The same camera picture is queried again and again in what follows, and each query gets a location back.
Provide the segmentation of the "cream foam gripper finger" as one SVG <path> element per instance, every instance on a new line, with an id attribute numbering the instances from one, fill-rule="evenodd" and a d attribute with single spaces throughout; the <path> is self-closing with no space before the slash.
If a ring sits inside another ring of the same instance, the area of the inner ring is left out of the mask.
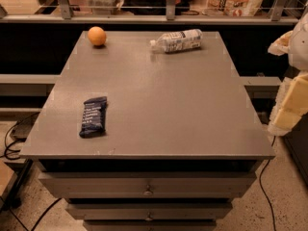
<path id="1" fill-rule="evenodd" d="M 285 136 L 307 113 L 308 74 L 298 74 L 294 79 L 286 77 L 278 89 L 268 131 L 274 136 Z"/>
<path id="2" fill-rule="evenodd" d="M 276 56 L 287 54 L 289 51 L 289 40 L 291 34 L 292 31 L 283 34 L 280 38 L 278 38 L 269 46 L 268 52 Z"/>

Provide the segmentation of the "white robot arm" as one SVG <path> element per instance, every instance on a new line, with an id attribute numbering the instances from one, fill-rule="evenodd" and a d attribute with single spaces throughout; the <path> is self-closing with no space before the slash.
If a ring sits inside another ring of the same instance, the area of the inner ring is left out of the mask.
<path id="1" fill-rule="evenodd" d="M 268 131 L 285 136 L 308 113 L 308 14 L 289 31 L 273 42 L 268 52 L 288 55 L 289 65 L 298 70 L 296 77 L 285 77 L 280 84 L 269 116 Z"/>

